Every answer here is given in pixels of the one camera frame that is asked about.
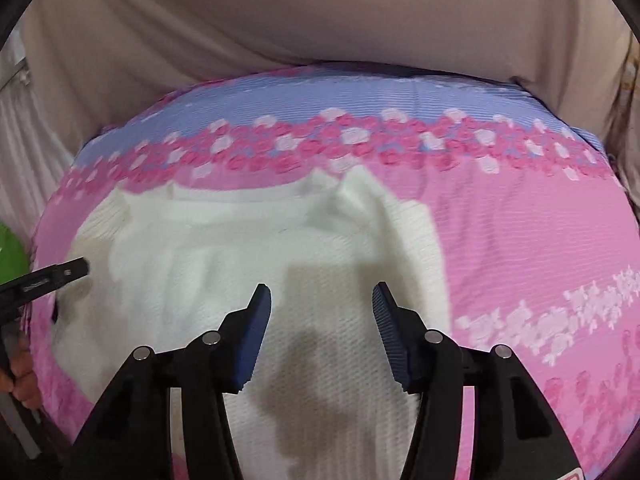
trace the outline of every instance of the silver screw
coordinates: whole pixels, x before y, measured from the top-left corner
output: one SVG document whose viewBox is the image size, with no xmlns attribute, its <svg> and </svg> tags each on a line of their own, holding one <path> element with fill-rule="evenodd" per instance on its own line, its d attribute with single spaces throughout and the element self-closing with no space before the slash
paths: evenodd
<svg viewBox="0 0 640 480">
<path fill-rule="evenodd" d="M 424 333 L 424 338 L 429 343 L 434 343 L 434 344 L 442 343 L 442 340 L 444 339 L 442 337 L 442 334 L 437 330 L 427 330 L 427 332 Z"/>
<path fill-rule="evenodd" d="M 148 346 L 139 346 L 133 351 L 133 358 L 136 361 L 144 361 L 150 355 L 151 355 L 151 350 L 149 350 Z"/>
<path fill-rule="evenodd" d="M 205 345 L 216 345 L 220 342 L 221 339 L 222 336 L 220 335 L 220 332 L 216 332 L 215 330 L 202 335 L 202 342 Z"/>
<path fill-rule="evenodd" d="M 495 353 L 498 357 L 508 359 L 513 355 L 513 351 L 507 345 L 498 345 L 495 347 Z"/>
</svg>

